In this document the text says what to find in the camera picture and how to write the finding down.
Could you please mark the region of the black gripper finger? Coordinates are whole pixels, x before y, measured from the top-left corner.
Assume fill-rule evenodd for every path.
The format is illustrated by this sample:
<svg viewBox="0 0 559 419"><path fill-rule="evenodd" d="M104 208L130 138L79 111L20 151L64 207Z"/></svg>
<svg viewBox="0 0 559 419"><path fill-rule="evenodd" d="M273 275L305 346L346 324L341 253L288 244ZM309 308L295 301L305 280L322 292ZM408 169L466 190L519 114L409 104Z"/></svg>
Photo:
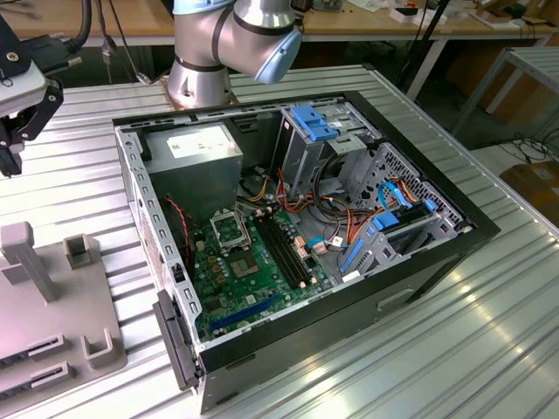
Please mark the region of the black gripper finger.
<svg viewBox="0 0 559 419"><path fill-rule="evenodd" d="M1 118L1 174L6 177L22 173L19 154L26 141L34 141L45 128L64 101L62 85L57 80L48 80L44 98L13 119Z"/></svg>

